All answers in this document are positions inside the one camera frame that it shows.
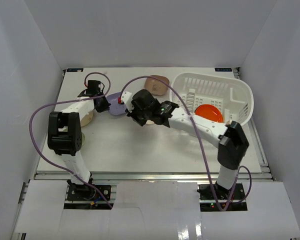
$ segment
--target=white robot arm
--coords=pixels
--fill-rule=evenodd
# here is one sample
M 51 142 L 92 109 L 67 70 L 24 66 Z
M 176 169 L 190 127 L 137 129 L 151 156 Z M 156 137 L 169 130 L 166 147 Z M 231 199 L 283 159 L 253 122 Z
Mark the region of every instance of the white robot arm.
M 157 125 L 186 131 L 195 135 L 189 115 L 179 105 L 170 101 L 159 103 L 147 90 L 135 95 L 124 92 L 121 102 L 127 107 L 127 116 L 143 126 L 148 120 Z M 246 135 L 238 122 L 220 123 L 191 115 L 199 136 L 218 148 L 217 159 L 221 164 L 216 184 L 229 190 L 234 184 L 239 165 L 249 147 Z
M 48 122 L 48 147 L 57 155 L 61 155 L 67 169 L 74 172 L 85 182 L 91 182 L 91 173 L 87 169 L 81 155 L 82 133 L 80 121 L 91 111 L 96 109 L 101 113 L 109 110 L 110 104 L 105 97 L 84 100 L 103 95 L 100 81 L 89 80 L 87 89 L 80 93 L 80 101 L 73 103 L 62 111 L 53 111 Z M 71 176 L 71 184 L 82 185 L 75 176 Z

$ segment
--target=white enclosure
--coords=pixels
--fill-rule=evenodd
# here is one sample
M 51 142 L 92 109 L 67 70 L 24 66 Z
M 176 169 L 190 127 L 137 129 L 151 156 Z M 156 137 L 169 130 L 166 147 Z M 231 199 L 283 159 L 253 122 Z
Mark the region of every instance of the white enclosure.
M 68 97 L 59 90 L 71 67 L 240 67 L 251 142 L 264 148 L 255 159 L 265 154 L 283 181 L 300 228 L 300 0 L 0 0 L 0 240 L 12 236 L 23 184 L 49 168 L 37 169 L 29 118 Z M 42 148 L 52 109 L 35 118 Z M 263 174 L 266 160 L 256 163 Z

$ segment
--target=white plastic basket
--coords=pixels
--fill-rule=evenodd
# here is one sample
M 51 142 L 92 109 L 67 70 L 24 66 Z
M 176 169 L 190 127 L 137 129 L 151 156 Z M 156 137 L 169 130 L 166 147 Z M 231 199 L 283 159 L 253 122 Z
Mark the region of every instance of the white plastic basket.
M 254 97 L 251 88 L 236 78 L 182 73 L 171 86 L 185 101 L 190 112 L 194 112 L 202 104 L 217 107 L 223 121 L 233 120 L 241 125 L 246 124 L 254 110 Z M 170 91 L 170 101 L 179 104 L 177 96 Z

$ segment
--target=cable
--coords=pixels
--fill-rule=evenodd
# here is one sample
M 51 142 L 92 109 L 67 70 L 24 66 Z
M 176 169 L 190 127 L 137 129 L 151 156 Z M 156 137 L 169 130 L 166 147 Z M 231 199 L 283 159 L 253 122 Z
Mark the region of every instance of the cable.
M 208 179 L 209 179 L 210 188 L 211 188 L 211 191 L 212 191 L 213 198 L 215 199 L 216 206 L 218 207 L 218 209 L 219 209 L 221 212 L 226 211 L 226 210 L 228 209 L 228 206 L 229 206 L 229 204 L 230 204 L 231 198 L 232 198 L 232 196 L 233 196 L 233 194 L 234 194 L 234 191 L 235 191 L 235 186 L 236 186 L 236 183 L 237 183 L 237 180 L 238 180 L 238 177 L 239 177 L 239 176 L 238 176 L 238 173 L 239 173 L 240 168 L 242 167 L 242 168 L 245 168 L 246 170 L 248 170 L 248 168 L 245 167 L 245 166 L 240 166 L 240 167 L 238 168 L 238 172 L 237 172 L 237 175 L 236 175 L 236 177 L 235 177 L 234 183 L 233 183 L 233 185 L 232 185 L 232 187 L 231 187 L 231 191 L 230 191 L 228 200 L 226 201 L 225 207 L 222 208 L 222 207 L 220 206 L 220 203 L 219 203 L 219 201 L 218 201 L 218 197 L 217 197 L 217 194 L 216 194 L 214 185 L 213 185 L 213 183 L 212 183 L 212 178 L 211 178 L 211 173 L 210 173 L 210 170 L 209 170 L 208 160 L 207 160 L 207 156 L 206 156 L 206 153 L 205 153 L 204 145 L 203 145 L 203 143 L 202 143 L 202 140 L 201 140 L 201 137 L 200 137 L 200 134 L 199 134 L 199 130 L 198 130 L 198 128 L 197 128 L 197 125 L 196 125 L 196 123 L 195 123 L 194 118 L 192 117 L 192 115 L 191 115 L 189 109 L 188 109 L 187 106 L 186 106 L 186 103 L 183 101 L 183 99 L 182 99 L 181 96 L 177 93 L 177 91 L 174 90 L 169 84 L 166 84 L 164 81 L 162 81 L 162 80 L 160 80 L 160 79 L 158 79 L 158 78 L 156 78 L 156 77 L 153 77 L 153 76 L 139 76 L 139 77 L 136 77 L 136 78 L 134 78 L 134 79 L 128 81 L 128 82 L 124 85 L 124 87 L 122 88 L 122 90 L 121 90 L 121 92 L 120 92 L 119 99 L 121 99 L 121 96 L 122 96 L 124 90 L 126 89 L 126 87 L 127 87 L 129 84 L 131 84 L 132 82 L 134 82 L 134 81 L 136 81 L 136 80 L 144 79 L 144 78 L 154 79 L 154 80 L 157 80 L 157 81 L 161 82 L 162 84 L 166 85 L 166 86 L 167 86 L 167 87 L 168 87 L 168 88 L 169 88 L 169 89 L 170 89 L 170 90 L 171 90 L 171 91 L 179 98 L 179 100 L 181 101 L 182 105 L 184 106 L 184 109 L 185 109 L 186 113 L 187 113 L 187 114 L 189 115 L 189 117 L 190 117 L 190 121 L 192 122 L 194 131 L 195 131 L 195 134 L 196 134 L 196 136 L 197 136 L 197 138 L 198 138 L 199 145 L 200 145 L 200 149 L 201 149 L 201 153 L 202 153 L 202 157 L 203 157 L 203 161 L 204 161 L 204 165 L 205 165 L 205 169 L 206 169 L 206 173 L 207 173 L 207 176 L 208 176 Z
M 96 193 L 97 193 L 97 191 L 94 190 L 94 194 L 93 194 L 92 197 L 90 197 L 90 198 L 83 198 L 83 199 L 84 199 L 84 200 L 91 200 L 91 199 L 93 199 L 93 198 L 95 197 Z
M 98 197 L 96 200 L 93 201 L 93 203 L 96 204 L 96 202 L 98 202 L 99 200 L 101 200 L 101 197 Z
M 31 141 L 32 141 L 32 144 L 35 148 L 35 150 L 37 151 L 37 153 L 40 155 L 41 158 L 43 158 L 43 160 L 45 160 L 47 163 L 51 164 L 52 166 L 55 166 L 56 168 L 59 168 L 59 169 L 62 169 L 62 170 L 65 170 L 67 171 L 68 173 L 70 173 L 71 175 L 74 175 L 80 182 L 82 182 L 83 184 L 89 186 L 90 188 L 93 188 L 94 190 L 96 190 L 100 196 L 103 198 L 103 200 L 106 202 L 106 204 L 108 204 L 108 206 L 110 207 L 110 209 L 112 209 L 112 206 L 111 204 L 108 202 L 108 200 L 105 198 L 105 196 L 102 194 L 102 192 L 97 189 L 95 186 L 93 186 L 92 184 L 84 181 L 83 179 L 81 179 L 78 175 L 76 175 L 73 171 L 71 171 L 70 169 L 66 168 L 66 167 L 63 167 L 63 166 L 60 166 L 52 161 L 50 161 L 49 159 L 47 159 L 43 153 L 40 151 L 40 148 L 38 147 L 37 143 L 36 143 L 36 140 L 35 140 L 35 137 L 34 137 L 34 133 L 33 133 L 33 129 L 32 129 L 32 124 L 33 124 L 33 120 L 34 120 L 34 117 L 35 115 L 41 111 L 42 109 L 45 109 L 47 107 L 51 107 L 51 106 L 56 106 L 56 105 L 59 105 L 59 104 L 69 104 L 69 103 L 76 103 L 76 102 L 80 102 L 80 101 L 87 101 L 87 100 L 92 100 L 92 99 L 99 99 L 99 98 L 103 98 L 104 96 L 106 96 L 110 90 L 110 87 L 111 87 L 111 81 L 110 79 L 108 78 L 108 76 L 106 76 L 105 74 L 101 73 L 101 72 L 91 72 L 89 73 L 85 79 L 84 79 L 84 83 L 86 85 L 86 79 L 88 76 L 92 75 L 92 74 L 98 74 L 98 75 L 102 75 L 104 76 L 108 82 L 109 82 L 109 87 L 108 89 L 106 90 L 106 92 L 103 94 L 103 95 L 100 95 L 100 96 L 94 96 L 94 97 L 87 97 L 87 98 L 83 98 L 83 99 L 75 99 L 75 100 L 68 100 L 68 101 L 59 101 L 59 102 L 54 102 L 54 103 L 48 103 L 46 105 L 43 105 L 41 107 L 39 107 L 37 110 L 34 111 L 34 113 L 31 115 L 30 117 L 30 121 L 29 121 L 29 133 L 30 133 L 30 138 L 31 138 Z
M 244 168 L 247 172 L 248 172 L 248 175 L 249 175 L 249 188 L 248 188 L 248 191 L 246 192 L 245 196 L 240 200 L 240 201 L 237 201 L 237 202 L 234 202 L 233 205 L 236 205 L 236 204 L 240 204 L 242 203 L 244 200 L 246 200 L 246 198 L 248 197 L 248 195 L 250 194 L 250 191 L 251 191 L 251 187 L 252 187 L 252 176 L 251 176 L 251 172 L 249 171 L 249 169 L 246 167 L 246 166 L 239 166 L 238 168 L 238 173 L 239 173 L 239 170 L 241 168 Z

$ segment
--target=orange bowl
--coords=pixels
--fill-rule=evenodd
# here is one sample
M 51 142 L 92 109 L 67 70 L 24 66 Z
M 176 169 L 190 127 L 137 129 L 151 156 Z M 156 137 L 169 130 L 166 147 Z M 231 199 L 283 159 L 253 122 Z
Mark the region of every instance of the orange bowl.
M 195 115 L 198 115 L 205 119 L 209 119 L 217 123 L 224 122 L 224 117 L 222 116 L 219 109 L 210 104 L 203 104 L 198 106 L 197 109 L 194 111 L 194 113 Z

